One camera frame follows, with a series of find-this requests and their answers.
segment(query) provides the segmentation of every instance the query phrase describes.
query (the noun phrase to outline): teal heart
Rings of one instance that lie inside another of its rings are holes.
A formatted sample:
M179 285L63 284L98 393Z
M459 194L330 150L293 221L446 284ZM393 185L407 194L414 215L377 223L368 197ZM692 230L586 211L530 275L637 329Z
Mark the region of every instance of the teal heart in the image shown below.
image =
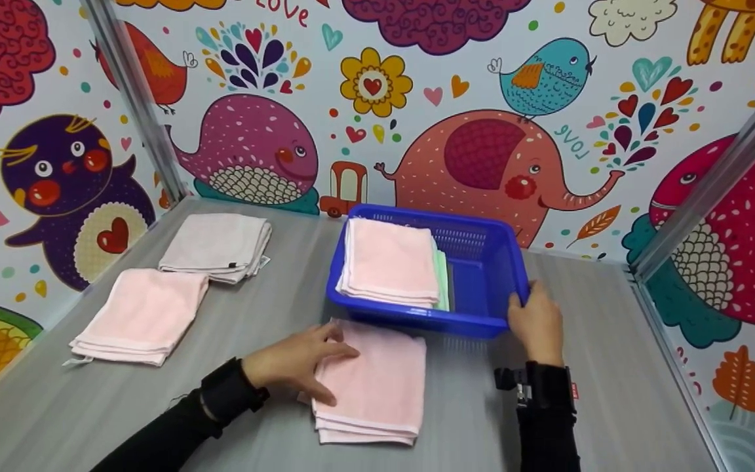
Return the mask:
M654 87L654 84L663 78L663 75L666 75L671 66L671 57L661 57L656 62L650 62L650 60L641 57L635 60L633 66L631 66L631 72L633 72L634 80L639 84L640 90L648 92L651 87Z
M330 24L323 24L322 38L324 39L324 42L326 42L326 48L328 48L328 50L332 50L342 42L342 31L333 29L332 27L330 27Z

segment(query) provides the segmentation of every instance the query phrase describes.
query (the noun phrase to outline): cartoon flower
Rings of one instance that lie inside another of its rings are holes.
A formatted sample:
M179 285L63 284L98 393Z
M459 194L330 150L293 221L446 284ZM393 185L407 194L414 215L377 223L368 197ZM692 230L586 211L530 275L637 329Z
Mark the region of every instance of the cartoon flower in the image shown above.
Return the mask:
M390 56L381 62L374 48L365 48L357 57L346 57L339 63L345 81L339 93L354 101L354 111L371 111L378 117L392 114L392 108L407 105L406 94L413 90L413 81L404 74L406 67L400 56Z

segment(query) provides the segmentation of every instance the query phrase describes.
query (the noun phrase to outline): towel tag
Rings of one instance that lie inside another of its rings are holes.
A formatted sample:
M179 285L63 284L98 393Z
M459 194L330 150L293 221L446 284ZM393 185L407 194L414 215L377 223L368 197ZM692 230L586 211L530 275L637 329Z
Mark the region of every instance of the towel tag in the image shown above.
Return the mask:
M90 356L84 356L83 359L78 359L76 357L73 357L69 359L66 362L63 362L63 365L60 365L60 367L66 367L67 365L81 365L81 364L89 364L89 362L95 361L94 357Z

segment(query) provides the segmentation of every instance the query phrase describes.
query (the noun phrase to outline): orange leaf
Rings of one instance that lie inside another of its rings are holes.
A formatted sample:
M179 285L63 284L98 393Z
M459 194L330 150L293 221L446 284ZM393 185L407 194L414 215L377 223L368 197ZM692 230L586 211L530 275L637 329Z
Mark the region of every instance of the orange leaf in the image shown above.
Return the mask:
M619 209L621 207L623 206L617 205L591 218L590 221L588 221L584 226L581 227L578 236L575 237L575 240L572 243L567 245L567 248L570 248L570 246L574 245L576 241L590 238L590 236L596 236L596 234L599 234L602 231L608 229L613 224L613 221L617 219L617 215L619 215Z
M755 412L755 362L747 355L747 346L743 344L736 352L724 353L712 387L721 398L733 404L731 420L737 406Z

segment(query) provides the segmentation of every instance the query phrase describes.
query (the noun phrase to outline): folded towel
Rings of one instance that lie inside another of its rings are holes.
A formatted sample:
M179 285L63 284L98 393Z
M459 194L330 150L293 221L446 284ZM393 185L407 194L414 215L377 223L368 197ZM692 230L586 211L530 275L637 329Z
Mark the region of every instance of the folded towel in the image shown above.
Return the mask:
M207 274L213 281L237 284L255 274L272 232L264 218L189 215L159 261L159 271Z
M205 274L127 269L107 303L69 343L71 352L105 361L162 365L197 316Z
M336 290L377 302L432 308L438 302L431 230L351 218Z
M412 445L425 401L426 344L402 332L336 320L354 359L327 359L317 380L336 406L312 401L320 443L395 442Z

